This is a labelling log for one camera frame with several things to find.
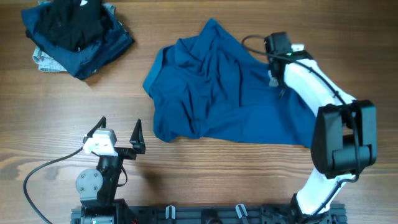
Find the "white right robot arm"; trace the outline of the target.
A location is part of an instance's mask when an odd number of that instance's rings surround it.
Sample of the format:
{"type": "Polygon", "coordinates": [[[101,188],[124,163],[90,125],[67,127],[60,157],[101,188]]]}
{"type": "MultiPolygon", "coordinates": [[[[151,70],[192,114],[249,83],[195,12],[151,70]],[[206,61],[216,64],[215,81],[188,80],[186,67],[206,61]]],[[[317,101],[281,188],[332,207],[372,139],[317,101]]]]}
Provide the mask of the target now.
{"type": "Polygon", "coordinates": [[[306,104],[315,125],[310,152],[314,165],[290,203],[297,222],[321,219],[347,183],[358,181],[377,158],[376,106],[334,84],[305,51],[268,54],[271,75],[306,104]]]}

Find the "light grey folded garment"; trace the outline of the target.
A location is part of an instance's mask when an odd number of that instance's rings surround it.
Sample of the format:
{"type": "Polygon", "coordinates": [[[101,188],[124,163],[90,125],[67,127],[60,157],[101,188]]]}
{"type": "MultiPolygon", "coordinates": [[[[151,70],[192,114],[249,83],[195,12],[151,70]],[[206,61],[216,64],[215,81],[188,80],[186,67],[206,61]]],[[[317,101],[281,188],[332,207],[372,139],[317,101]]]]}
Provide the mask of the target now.
{"type": "Polygon", "coordinates": [[[66,72],[66,69],[62,65],[39,47],[35,48],[32,59],[38,65],[38,69],[41,72],[66,72]]]}

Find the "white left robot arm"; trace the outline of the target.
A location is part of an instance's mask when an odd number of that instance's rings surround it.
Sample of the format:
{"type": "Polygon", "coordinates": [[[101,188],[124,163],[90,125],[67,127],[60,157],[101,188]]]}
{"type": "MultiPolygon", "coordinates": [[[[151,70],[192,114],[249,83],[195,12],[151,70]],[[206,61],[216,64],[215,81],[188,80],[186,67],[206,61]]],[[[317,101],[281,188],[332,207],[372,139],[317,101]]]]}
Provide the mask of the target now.
{"type": "Polygon", "coordinates": [[[72,211],[72,224],[138,223],[138,217],[123,199],[115,199],[120,175],[126,172],[125,160],[135,160],[144,154],[146,145],[142,135],[142,123],[138,119],[130,137],[131,147],[116,147],[117,137],[113,129],[106,127],[102,117],[83,139],[83,150],[99,157],[94,169],[86,169],[76,179],[81,208],[72,211]]]}

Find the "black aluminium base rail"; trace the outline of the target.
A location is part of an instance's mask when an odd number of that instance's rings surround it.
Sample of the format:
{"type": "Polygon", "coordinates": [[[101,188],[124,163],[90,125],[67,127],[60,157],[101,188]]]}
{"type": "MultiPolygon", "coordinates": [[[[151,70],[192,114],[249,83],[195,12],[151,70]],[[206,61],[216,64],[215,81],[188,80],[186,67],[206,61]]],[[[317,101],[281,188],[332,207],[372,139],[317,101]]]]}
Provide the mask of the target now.
{"type": "MultiPolygon", "coordinates": [[[[289,223],[287,216],[287,204],[268,204],[255,207],[245,207],[245,215],[238,213],[238,206],[234,207],[174,207],[157,208],[150,206],[129,207],[127,211],[126,222],[116,221],[116,214],[107,212],[105,215],[99,215],[94,212],[82,211],[81,208],[72,210],[70,223],[205,223],[203,215],[215,215],[222,223],[289,223]]],[[[346,209],[343,204],[332,204],[329,212],[324,213],[324,217],[319,221],[310,221],[308,223],[339,223],[347,224],[346,209]]]]}

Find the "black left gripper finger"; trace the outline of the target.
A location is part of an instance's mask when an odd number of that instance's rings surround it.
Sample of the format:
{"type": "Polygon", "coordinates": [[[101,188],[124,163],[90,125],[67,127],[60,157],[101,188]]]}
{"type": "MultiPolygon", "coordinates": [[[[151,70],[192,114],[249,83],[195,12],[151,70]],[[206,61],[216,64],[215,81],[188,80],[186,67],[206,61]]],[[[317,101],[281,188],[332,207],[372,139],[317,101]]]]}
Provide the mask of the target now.
{"type": "Polygon", "coordinates": [[[106,117],[103,116],[98,122],[97,124],[88,132],[85,134],[84,139],[88,139],[91,138],[94,134],[94,132],[98,129],[98,128],[105,128],[106,127],[106,117]]]}
{"type": "Polygon", "coordinates": [[[142,121],[140,119],[138,119],[136,122],[129,142],[136,154],[145,154],[146,145],[142,133],[142,121]]]}

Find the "teal blue polo shirt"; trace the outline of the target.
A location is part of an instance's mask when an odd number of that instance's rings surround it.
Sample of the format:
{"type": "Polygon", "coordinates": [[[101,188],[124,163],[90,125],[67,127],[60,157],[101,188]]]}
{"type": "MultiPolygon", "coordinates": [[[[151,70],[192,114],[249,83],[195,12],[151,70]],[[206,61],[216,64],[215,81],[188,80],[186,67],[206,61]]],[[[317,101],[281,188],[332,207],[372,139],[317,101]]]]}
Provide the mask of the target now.
{"type": "Polygon", "coordinates": [[[159,50],[143,87],[154,133],[310,147],[315,115],[291,89],[273,85],[266,63],[214,19],[196,36],[159,50]]]}

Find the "navy folded garment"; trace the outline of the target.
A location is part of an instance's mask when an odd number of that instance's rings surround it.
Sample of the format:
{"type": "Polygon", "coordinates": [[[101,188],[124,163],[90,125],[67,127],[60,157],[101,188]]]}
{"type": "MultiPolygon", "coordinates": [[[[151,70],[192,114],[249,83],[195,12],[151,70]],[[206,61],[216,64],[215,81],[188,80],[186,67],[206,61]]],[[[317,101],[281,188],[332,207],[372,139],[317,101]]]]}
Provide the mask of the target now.
{"type": "Polygon", "coordinates": [[[24,9],[21,12],[22,21],[26,28],[25,33],[36,44],[36,47],[39,47],[62,65],[71,76],[79,80],[88,78],[102,66],[116,60],[133,44],[133,38],[115,16],[115,6],[102,1],[102,5],[110,18],[111,27],[101,39],[92,41],[90,45],[77,52],[54,45],[42,34],[35,31],[40,10],[50,6],[52,2],[44,1],[37,7],[24,9]]]}

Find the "black folded garment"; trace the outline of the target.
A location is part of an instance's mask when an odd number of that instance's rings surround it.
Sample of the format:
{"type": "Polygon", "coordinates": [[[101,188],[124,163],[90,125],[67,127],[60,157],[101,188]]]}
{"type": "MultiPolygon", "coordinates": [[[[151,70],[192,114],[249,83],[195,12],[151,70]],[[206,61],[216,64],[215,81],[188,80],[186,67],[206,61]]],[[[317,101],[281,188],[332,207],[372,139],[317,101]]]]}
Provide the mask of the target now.
{"type": "Polygon", "coordinates": [[[40,10],[35,31],[54,45],[77,52],[101,39],[110,27],[101,0],[54,0],[40,10]]]}

